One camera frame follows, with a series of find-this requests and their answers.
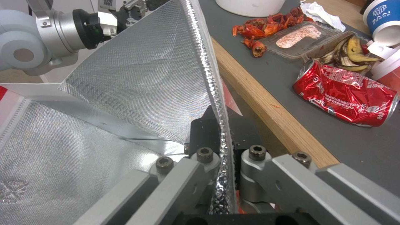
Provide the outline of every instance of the bubble foil insulation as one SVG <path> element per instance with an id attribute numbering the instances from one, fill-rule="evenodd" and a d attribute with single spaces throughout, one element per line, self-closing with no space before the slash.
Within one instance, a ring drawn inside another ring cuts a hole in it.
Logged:
<path id="1" fill-rule="evenodd" d="M 164 4 L 89 56 L 60 89 L 180 143 L 211 104 L 221 132 L 221 168 L 210 212 L 237 211 L 222 82 L 197 0 Z"/>
<path id="2" fill-rule="evenodd" d="M 73 224 L 129 171 L 148 172 L 162 155 L 178 161 L 183 150 L 126 141 L 38 102 L 24 99 L 22 108 L 7 125 L 13 130 L 0 131 L 2 225 Z"/>
<path id="3" fill-rule="evenodd" d="M 222 82 L 197 0 L 171 0 L 148 14 L 89 56 L 59 89 L 88 106 L 25 98 L 19 119 L 0 130 L 0 224 L 73 224 L 130 170 L 148 172 L 162 155 L 179 161 L 179 143 L 189 140 L 191 121 L 208 105 L 221 143 L 210 213 L 237 212 Z M 116 135 L 102 129 L 106 123 L 118 129 L 127 123 L 160 140 Z"/>

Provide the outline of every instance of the wooden table edge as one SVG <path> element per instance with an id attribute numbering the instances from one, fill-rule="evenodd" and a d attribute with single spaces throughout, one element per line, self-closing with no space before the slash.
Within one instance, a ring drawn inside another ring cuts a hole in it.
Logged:
<path id="1" fill-rule="evenodd" d="M 244 67 L 212 39 L 220 75 L 247 102 L 265 125 L 291 152 L 311 155 L 321 168 L 339 161 L 304 128 Z"/>

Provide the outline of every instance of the bolt head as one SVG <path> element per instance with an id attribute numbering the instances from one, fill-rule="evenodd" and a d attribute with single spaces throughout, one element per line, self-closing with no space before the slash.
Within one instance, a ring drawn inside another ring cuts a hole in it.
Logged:
<path id="1" fill-rule="evenodd" d="M 262 145 L 252 145 L 249 148 L 249 158 L 255 161 L 263 161 L 267 150 Z"/>
<path id="2" fill-rule="evenodd" d="M 167 156 L 160 157 L 156 160 L 157 172 L 161 174 L 168 174 L 174 167 L 174 161 Z"/>
<path id="3" fill-rule="evenodd" d="M 209 147 L 202 147 L 197 149 L 197 161 L 201 163 L 210 163 L 214 158 L 214 152 Z"/>
<path id="4" fill-rule="evenodd" d="M 303 166 L 305 166 L 306 168 L 310 167 L 311 164 L 311 156 L 305 152 L 295 152 L 292 154 L 292 157 L 298 161 L 299 163 L 301 163 Z"/>

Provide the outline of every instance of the sauce residue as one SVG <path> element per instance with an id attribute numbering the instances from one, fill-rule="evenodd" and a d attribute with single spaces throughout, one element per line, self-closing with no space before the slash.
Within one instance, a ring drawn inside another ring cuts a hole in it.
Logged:
<path id="1" fill-rule="evenodd" d="M 276 41 L 276 45 L 281 48 L 290 48 L 305 37 L 317 39 L 320 35 L 321 32 L 318 31 L 316 27 L 313 25 L 307 25 L 283 36 L 281 39 Z"/>

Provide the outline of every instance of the crushed soda can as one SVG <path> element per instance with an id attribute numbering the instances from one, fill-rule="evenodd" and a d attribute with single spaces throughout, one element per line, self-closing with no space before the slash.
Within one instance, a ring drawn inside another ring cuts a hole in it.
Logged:
<path id="1" fill-rule="evenodd" d="M 344 121 L 378 127 L 393 114 L 398 94 L 361 74 L 309 60 L 294 91 L 306 101 Z"/>

